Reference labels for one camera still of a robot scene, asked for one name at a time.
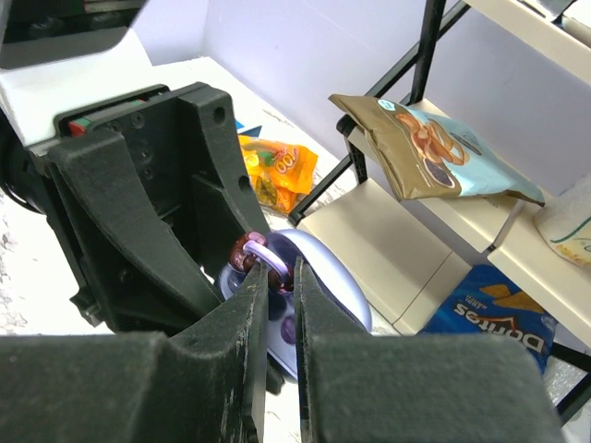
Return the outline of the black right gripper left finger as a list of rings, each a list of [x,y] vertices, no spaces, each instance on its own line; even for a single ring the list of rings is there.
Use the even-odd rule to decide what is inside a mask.
[[[260,442],[267,276],[193,326],[1,340],[5,442]]]

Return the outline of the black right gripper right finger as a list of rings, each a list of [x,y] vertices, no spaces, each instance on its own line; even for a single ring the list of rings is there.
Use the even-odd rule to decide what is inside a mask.
[[[533,357],[494,335],[374,336],[308,318],[298,370],[306,442],[561,442]]]

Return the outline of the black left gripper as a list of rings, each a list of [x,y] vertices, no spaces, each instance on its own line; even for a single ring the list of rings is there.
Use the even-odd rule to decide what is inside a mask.
[[[238,238],[267,233],[230,95],[157,85],[60,114],[27,150],[27,200],[75,274],[73,301],[113,331],[178,332],[222,301]]]

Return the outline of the purple earbud one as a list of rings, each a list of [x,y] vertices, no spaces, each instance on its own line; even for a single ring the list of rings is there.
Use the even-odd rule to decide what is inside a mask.
[[[267,283],[272,292],[286,295],[294,290],[294,268],[271,250],[269,240],[258,232],[240,236],[230,249],[229,267],[241,275],[247,275],[256,264],[268,271]]]
[[[289,344],[296,344],[296,319],[294,315],[288,315],[282,321],[280,335],[282,340]]]

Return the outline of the purple earbud charging case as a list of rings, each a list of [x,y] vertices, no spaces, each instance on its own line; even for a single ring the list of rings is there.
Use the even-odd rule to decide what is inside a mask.
[[[279,370],[298,379],[303,355],[301,340],[308,331],[305,321],[342,317],[356,329],[372,331],[369,304],[355,278],[333,252],[313,235],[297,229],[283,229],[264,234],[271,250],[294,268],[294,290],[286,295],[272,292],[268,285],[267,349]],[[232,271],[225,264],[217,286],[225,299],[243,285],[247,275]],[[280,335],[282,321],[295,316],[296,343],[285,343]]]

